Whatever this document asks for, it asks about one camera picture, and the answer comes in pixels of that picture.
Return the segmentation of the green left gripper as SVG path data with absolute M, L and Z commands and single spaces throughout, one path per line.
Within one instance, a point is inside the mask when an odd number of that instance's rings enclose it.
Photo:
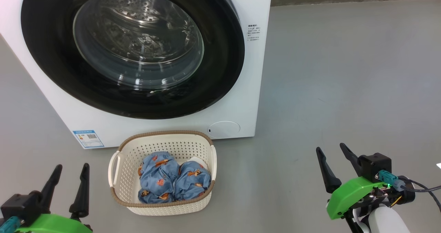
M 82 224 L 81 219 L 89 215 L 90 195 L 90 165 L 85 163 L 80 174 L 80 185 L 74 200 L 69 208 L 70 218 L 57 214 L 50 214 L 50 207 L 54 189 L 59 183 L 63 166 L 56 165 L 51 176 L 41 191 L 40 207 L 42 213 L 30 226 L 21 226 L 18 232 L 33 233 L 92 233 L 93 231 Z

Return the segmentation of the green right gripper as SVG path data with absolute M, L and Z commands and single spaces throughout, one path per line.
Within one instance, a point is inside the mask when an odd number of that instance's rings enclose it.
M 345 158 L 350 161 L 358 177 L 362 176 L 362 167 L 359 158 L 345 143 L 340 143 Z M 326 211 L 331 220 L 339 219 L 350 209 L 370 210 L 371 212 L 386 202 L 388 192 L 392 186 L 383 182 L 372 183 L 365 178 L 354 178 L 342 184 L 327 164 L 327 158 L 320 147 L 316 154 L 327 193 L 331 194 Z

